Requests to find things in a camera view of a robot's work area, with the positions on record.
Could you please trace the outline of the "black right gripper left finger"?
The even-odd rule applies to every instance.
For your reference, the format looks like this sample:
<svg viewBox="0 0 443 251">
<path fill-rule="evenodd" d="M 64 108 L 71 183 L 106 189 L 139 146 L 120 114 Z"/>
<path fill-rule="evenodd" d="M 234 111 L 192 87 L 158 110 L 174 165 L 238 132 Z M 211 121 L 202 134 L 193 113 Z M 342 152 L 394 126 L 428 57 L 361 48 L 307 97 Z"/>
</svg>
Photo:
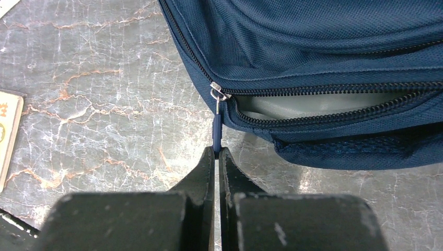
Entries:
<svg viewBox="0 0 443 251">
<path fill-rule="evenodd" d="M 186 196 L 180 250 L 214 250 L 215 153 L 211 146 L 203 150 L 197 165 L 169 191 Z"/>
</svg>

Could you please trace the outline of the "orange spiral notebook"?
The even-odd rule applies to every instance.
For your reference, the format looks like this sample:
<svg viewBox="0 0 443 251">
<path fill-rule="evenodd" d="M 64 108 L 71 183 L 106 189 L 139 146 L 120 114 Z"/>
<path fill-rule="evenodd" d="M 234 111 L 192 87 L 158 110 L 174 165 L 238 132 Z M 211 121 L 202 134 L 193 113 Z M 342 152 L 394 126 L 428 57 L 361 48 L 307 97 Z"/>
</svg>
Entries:
<svg viewBox="0 0 443 251">
<path fill-rule="evenodd" d="M 1 89 L 1 192 L 3 192 L 22 110 L 24 94 Z"/>
</svg>

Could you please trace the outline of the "navy blue student backpack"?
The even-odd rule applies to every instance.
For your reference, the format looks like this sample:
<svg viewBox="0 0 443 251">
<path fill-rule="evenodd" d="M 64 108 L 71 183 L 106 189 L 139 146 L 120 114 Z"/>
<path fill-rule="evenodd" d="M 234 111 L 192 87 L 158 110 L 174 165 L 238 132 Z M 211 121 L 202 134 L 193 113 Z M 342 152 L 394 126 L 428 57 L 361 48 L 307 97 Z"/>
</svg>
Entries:
<svg viewBox="0 0 443 251">
<path fill-rule="evenodd" d="M 442 1 L 160 1 L 222 127 L 288 162 L 381 170 L 442 162 Z"/>
</svg>

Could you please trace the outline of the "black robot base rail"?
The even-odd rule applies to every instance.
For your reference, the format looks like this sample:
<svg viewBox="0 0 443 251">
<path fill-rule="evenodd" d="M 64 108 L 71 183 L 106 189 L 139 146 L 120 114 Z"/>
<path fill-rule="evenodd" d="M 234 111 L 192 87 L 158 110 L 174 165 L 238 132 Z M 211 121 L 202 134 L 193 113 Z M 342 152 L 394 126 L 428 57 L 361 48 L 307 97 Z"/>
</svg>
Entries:
<svg viewBox="0 0 443 251">
<path fill-rule="evenodd" d="M 38 238 L 39 230 L 1 209 L 1 250 L 29 251 Z"/>
</svg>

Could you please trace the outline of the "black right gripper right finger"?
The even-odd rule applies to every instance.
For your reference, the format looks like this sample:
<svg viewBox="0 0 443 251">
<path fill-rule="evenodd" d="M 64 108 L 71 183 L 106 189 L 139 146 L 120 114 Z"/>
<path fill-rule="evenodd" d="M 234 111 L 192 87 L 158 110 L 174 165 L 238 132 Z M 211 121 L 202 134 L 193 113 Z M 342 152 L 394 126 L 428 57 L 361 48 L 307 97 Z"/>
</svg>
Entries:
<svg viewBox="0 0 443 251">
<path fill-rule="evenodd" d="M 235 163 L 229 148 L 219 154 L 222 250 L 265 250 L 265 192 Z"/>
</svg>

